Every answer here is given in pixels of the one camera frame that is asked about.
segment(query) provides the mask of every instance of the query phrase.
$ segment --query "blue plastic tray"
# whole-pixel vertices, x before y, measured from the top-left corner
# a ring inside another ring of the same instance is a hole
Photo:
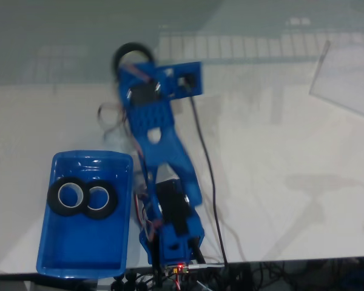
[[[118,206],[106,219],[84,214],[60,216],[46,205],[36,269],[65,278],[106,278],[125,272],[133,161],[129,155],[97,150],[57,153],[50,185],[59,177],[84,182],[109,181],[118,194]]]

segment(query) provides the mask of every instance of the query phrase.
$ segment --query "black electrical tape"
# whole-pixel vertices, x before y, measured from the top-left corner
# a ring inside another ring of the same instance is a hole
[[[67,206],[61,202],[59,192],[64,187],[71,187],[78,194],[78,201],[75,206]],[[84,212],[89,205],[89,188],[76,177],[63,177],[54,182],[47,192],[47,203],[51,210],[62,216],[70,216]]]
[[[142,44],[138,42],[128,42],[127,44],[123,44],[115,53],[112,60],[112,71],[115,74],[116,80],[119,81],[119,66],[122,58],[130,53],[130,52],[140,52],[142,53],[149,62],[155,62],[151,51]]]
[[[84,212],[85,215],[93,219],[104,219],[111,215],[115,211],[118,204],[117,192],[111,183],[103,180],[94,180],[87,183],[86,186],[90,192],[95,187],[103,188],[108,195],[108,200],[106,204],[100,209],[92,209],[88,204]]]

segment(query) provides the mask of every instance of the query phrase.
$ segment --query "wire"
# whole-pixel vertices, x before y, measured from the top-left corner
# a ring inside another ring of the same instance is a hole
[[[206,269],[206,268],[222,268],[224,267],[224,264],[194,264],[189,265],[187,268],[189,270],[195,270],[195,269]]]
[[[201,141],[202,148],[203,148],[203,150],[205,152],[207,166],[208,166],[209,172],[211,174],[212,188],[213,188],[213,213],[214,213],[214,219],[215,219],[215,222],[216,222],[217,233],[218,233],[218,240],[220,241],[220,247],[221,247],[221,252],[223,254],[224,263],[227,265],[228,264],[228,261],[226,259],[224,243],[223,243],[223,239],[222,239],[222,236],[221,236],[220,223],[218,222],[218,216],[217,216],[216,187],[215,187],[215,183],[214,183],[214,174],[213,174],[211,159],[209,158],[209,154],[207,152],[207,148],[206,148],[206,145],[205,145],[205,142],[204,142],[204,138],[203,138],[203,135],[202,135],[200,122],[198,120],[197,108],[195,107],[195,102],[194,102],[193,95],[191,93],[190,85],[189,84],[185,84],[185,87],[186,87],[186,90],[190,93],[190,103],[191,103],[192,109],[193,109],[193,115],[194,115],[195,125],[196,125],[196,128],[197,128],[198,136],[199,136],[200,141]]]
[[[168,276],[166,276],[165,278],[163,278],[162,279],[162,282],[165,282],[165,280],[167,280],[167,279],[169,279],[170,277],[173,277],[174,276],[174,274],[173,273],[171,273],[170,275],[168,275]],[[155,287],[155,284],[154,285],[152,285],[152,286],[150,286],[149,288],[148,288],[148,291],[149,290],[152,290],[153,288]]]
[[[213,291],[212,289],[210,289],[209,287],[205,286],[203,283],[197,281],[197,283],[199,283],[199,285],[201,285],[203,288],[205,288],[207,291]]]
[[[259,266],[260,266],[260,282],[259,282],[259,285],[258,287],[256,288],[256,291],[259,291],[263,285],[263,267],[261,265],[261,263],[259,263]]]

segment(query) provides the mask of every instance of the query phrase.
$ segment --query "blue robotic arm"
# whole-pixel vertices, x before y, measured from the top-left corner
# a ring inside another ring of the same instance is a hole
[[[120,65],[122,57],[132,51],[144,54],[148,61],[135,66]],[[145,47],[130,43],[116,52],[113,71],[131,132],[141,149],[140,160],[147,184],[143,203],[149,224],[162,221],[151,239],[147,229],[142,230],[141,244],[157,271],[163,266],[188,263],[200,256],[199,245],[204,237],[194,209],[202,203],[202,195],[194,167],[175,131],[170,102],[202,94],[201,64],[157,67]],[[187,76],[194,79],[190,91],[180,85]],[[148,137],[153,129],[161,132],[158,142]],[[158,168],[163,164],[170,165],[179,179],[156,184]]]

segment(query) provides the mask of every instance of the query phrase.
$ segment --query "white surface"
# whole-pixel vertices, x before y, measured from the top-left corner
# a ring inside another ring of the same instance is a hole
[[[196,101],[229,261],[364,256],[364,118],[308,95],[325,41],[343,35],[364,42],[364,0],[0,1],[0,271],[35,272],[56,152],[132,152],[96,122],[127,41],[162,63],[203,61]],[[219,261],[189,101],[173,106],[203,192],[202,251]],[[132,219],[128,267],[147,262],[138,234]]]
[[[364,43],[343,35],[330,45],[311,94],[364,115]]]

